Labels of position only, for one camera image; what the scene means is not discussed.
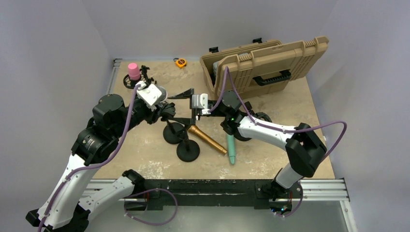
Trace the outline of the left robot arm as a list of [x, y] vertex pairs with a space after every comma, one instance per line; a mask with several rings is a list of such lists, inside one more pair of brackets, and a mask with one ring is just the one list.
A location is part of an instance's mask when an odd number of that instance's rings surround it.
[[26, 215], [26, 220], [40, 232], [83, 232], [112, 203], [162, 192], [159, 186], [149, 185], [130, 169], [102, 190], [83, 197], [95, 173], [118, 154], [131, 129], [143, 121], [153, 124], [175, 115], [175, 105], [166, 101], [165, 93], [156, 85], [136, 86], [129, 105], [120, 95], [107, 94], [92, 111], [52, 194], [42, 207]]

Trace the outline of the black stand for gold mic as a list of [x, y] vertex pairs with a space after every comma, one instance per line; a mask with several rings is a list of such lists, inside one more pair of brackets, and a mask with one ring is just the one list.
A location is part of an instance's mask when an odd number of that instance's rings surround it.
[[181, 142], [176, 149], [178, 158], [183, 162], [192, 162], [196, 160], [200, 154], [199, 145], [194, 140], [189, 139], [186, 130], [183, 130], [180, 133], [179, 138], [181, 139]]

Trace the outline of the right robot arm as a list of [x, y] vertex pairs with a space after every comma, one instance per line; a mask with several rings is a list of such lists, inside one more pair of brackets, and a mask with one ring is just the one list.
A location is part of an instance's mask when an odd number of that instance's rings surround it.
[[220, 124], [223, 130], [236, 139], [256, 139], [284, 150], [289, 162], [277, 173], [267, 190], [273, 198], [284, 196], [302, 178], [313, 177], [327, 152], [308, 124], [292, 127], [272, 123], [266, 114], [247, 109], [249, 104], [233, 90], [224, 92], [217, 101], [210, 101], [207, 94], [194, 94], [193, 89], [171, 96], [171, 99], [190, 100], [192, 117], [180, 119], [180, 122], [193, 124], [203, 116], [221, 116], [224, 117]]

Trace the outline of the black stand for glitter mic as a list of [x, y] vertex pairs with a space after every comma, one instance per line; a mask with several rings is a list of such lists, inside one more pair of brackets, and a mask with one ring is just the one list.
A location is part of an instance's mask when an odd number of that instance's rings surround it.
[[177, 122], [166, 121], [166, 126], [163, 129], [164, 140], [172, 145], [176, 145], [182, 141], [181, 134], [183, 133], [184, 126]]

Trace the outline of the teal microphone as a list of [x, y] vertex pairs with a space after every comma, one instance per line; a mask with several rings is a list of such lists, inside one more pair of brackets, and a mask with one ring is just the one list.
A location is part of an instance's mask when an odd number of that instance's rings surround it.
[[235, 138], [233, 135], [227, 134], [227, 146], [228, 146], [228, 157], [231, 165], [235, 165], [236, 161], [236, 149], [235, 149]]

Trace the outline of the gold microphone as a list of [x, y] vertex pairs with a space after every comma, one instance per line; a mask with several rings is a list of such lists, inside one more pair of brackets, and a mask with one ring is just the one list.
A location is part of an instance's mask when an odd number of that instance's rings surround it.
[[217, 142], [212, 137], [207, 135], [205, 132], [199, 129], [196, 125], [191, 125], [188, 128], [188, 132], [198, 137], [200, 140], [202, 140], [204, 143], [209, 145], [211, 148], [213, 148], [215, 151], [219, 152], [220, 154], [222, 155], [227, 154], [228, 150], [224, 146], [222, 146], [219, 142]]

